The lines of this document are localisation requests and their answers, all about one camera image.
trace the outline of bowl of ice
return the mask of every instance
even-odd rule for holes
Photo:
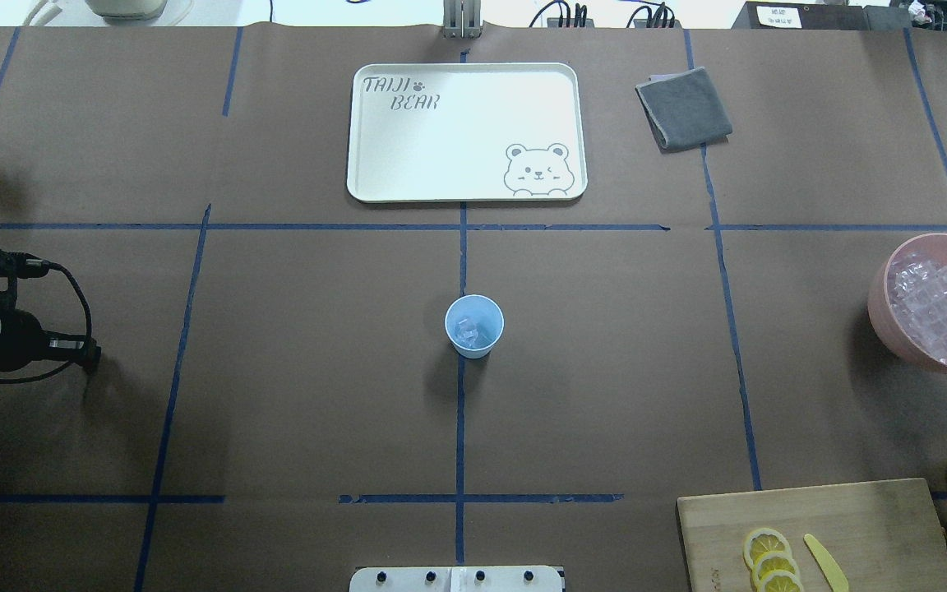
[[[891,352],[947,373],[947,234],[916,236],[890,255],[872,280],[868,317]]]

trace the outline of yellow lemon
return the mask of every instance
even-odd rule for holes
[[[755,588],[758,588],[759,583],[765,580],[766,574],[778,570],[792,573],[796,578],[800,577],[799,566],[792,555],[788,554],[787,551],[770,551],[760,555],[759,561],[755,563],[755,568],[751,569],[752,584],[755,584]]]
[[[792,546],[784,535],[771,528],[754,529],[744,539],[744,563],[747,569],[755,569],[759,557],[770,551],[792,553]]]
[[[803,587],[796,574],[774,570],[762,577],[758,592],[803,592]]]

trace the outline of ice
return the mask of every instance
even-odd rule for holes
[[[947,363],[947,266],[918,252],[892,263],[890,301],[902,329],[931,357]]]
[[[459,345],[466,349],[476,349],[479,336],[477,323],[473,319],[469,317],[459,319],[458,325],[455,326],[455,341],[458,341]]]

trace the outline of blue paper cup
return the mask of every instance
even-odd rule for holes
[[[467,358],[488,355],[503,335],[503,311],[491,298],[470,294],[455,300],[444,314],[444,332],[455,351]]]

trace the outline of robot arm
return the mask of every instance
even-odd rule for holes
[[[86,319],[85,334],[46,331],[34,315],[16,308],[18,280],[43,277],[50,270],[63,273],[76,291]],[[97,368],[101,348],[90,337],[90,306],[79,289],[79,284],[67,269],[28,252],[5,252],[0,248],[0,278],[7,280],[7,288],[0,291],[0,372],[19,370],[36,360],[57,360],[64,363],[49,373],[30,378],[0,379],[0,383],[34,382],[57,374],[72,363],[78,363],[87,371]]]

